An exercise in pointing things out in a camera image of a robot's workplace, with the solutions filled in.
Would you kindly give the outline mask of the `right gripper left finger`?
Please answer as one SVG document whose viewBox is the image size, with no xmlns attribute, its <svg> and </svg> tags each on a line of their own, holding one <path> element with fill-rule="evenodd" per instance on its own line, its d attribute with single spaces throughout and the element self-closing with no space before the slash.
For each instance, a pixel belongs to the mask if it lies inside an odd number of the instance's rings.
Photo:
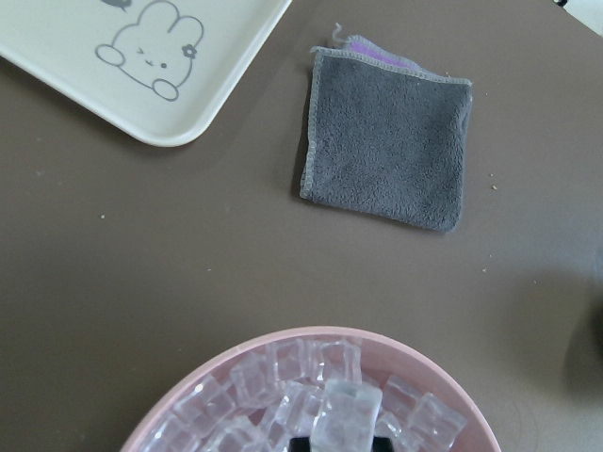
<svg viewBox="0 0 603 452">
<path fill-rule="evenodd" d="M 288 444 L 289 452 L 311 452 L 311 443 L 309 437 L 292 438 Z"/>
</svg>

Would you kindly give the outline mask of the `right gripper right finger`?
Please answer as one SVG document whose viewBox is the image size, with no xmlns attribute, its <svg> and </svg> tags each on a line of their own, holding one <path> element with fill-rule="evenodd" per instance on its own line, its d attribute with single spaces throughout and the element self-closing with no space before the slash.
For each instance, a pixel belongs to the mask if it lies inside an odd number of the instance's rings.
<svg viewBox="0 0 603 452">
<path fill-rule="evenodd" d="M 375 436 L 371 446 L 372 452 L 392 452 L 392 441 L 386 437 Z"/>
</svg>

